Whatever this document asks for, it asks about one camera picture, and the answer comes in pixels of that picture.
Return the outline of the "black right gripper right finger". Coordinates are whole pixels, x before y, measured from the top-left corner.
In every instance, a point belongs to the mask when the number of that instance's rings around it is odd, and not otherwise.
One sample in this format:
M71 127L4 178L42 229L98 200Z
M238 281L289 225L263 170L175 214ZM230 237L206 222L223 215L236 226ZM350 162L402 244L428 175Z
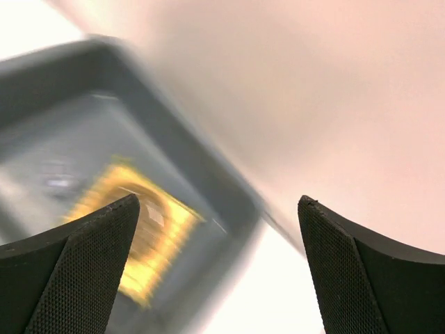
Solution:
M298 203L326 333L444 333L444 256L356 224L309 196Z

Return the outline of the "clear glass oval dish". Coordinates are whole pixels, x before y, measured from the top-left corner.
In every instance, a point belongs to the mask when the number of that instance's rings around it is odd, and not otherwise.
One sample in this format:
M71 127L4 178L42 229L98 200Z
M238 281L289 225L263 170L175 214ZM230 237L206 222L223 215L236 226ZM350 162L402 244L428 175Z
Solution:
M129 259L140 261L157 250L159 239L167 225L167 218L161 197L140 185L130 183L117 186L109 193L109 198L119 199L131 193L138 198L140 211Z

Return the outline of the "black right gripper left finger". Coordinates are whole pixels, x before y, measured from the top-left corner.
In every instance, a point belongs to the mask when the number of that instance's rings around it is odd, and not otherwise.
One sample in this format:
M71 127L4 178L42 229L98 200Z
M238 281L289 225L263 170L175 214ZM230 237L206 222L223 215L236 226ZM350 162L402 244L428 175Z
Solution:
M104 333L140 211L125 196L1 246L2 333Z

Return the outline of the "bamboo woven mat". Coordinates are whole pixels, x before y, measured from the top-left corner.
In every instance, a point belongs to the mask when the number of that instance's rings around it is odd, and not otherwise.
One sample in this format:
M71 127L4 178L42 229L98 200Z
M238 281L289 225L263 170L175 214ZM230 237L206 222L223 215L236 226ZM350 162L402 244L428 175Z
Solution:
M80 196L71 210L63 217L67 223L81 218L118 199L110 199L109 193L117 186L137 184L152 190L165 205L167 225L159 239L157 250L142 260L130 260L124 267L118 291L137 304L146 307L160 285L165 273L180 254L194 227L203 218L193 209L165 192L148 177L123 162L109 165L92 186Z

